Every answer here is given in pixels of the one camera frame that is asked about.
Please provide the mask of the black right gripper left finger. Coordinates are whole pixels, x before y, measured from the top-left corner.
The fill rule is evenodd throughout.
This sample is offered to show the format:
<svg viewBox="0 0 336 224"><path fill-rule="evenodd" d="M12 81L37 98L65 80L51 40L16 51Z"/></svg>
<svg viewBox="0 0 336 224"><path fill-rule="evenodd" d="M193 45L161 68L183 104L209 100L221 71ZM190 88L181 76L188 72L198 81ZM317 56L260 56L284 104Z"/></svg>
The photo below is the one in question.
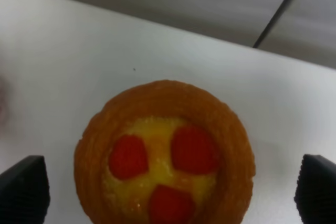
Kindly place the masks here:
<svg viewBox="0 0 336 224"><path fill-rule="evenodd" d="M44 223L49 205L43 156L27 156L1 173L1 223Z"/></svg>

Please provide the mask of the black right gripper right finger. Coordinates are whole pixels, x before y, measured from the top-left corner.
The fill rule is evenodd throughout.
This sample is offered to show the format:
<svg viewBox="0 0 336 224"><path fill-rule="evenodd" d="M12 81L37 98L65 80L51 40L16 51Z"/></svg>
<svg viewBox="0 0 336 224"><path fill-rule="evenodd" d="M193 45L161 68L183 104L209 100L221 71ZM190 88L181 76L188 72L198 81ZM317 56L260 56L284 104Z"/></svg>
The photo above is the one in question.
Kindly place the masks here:
<svg viewBox="0 0 336 224"><path fill-rule="evenodd" d="M294 201L303 223L335 224L335 163L305 154Z"/></svg>

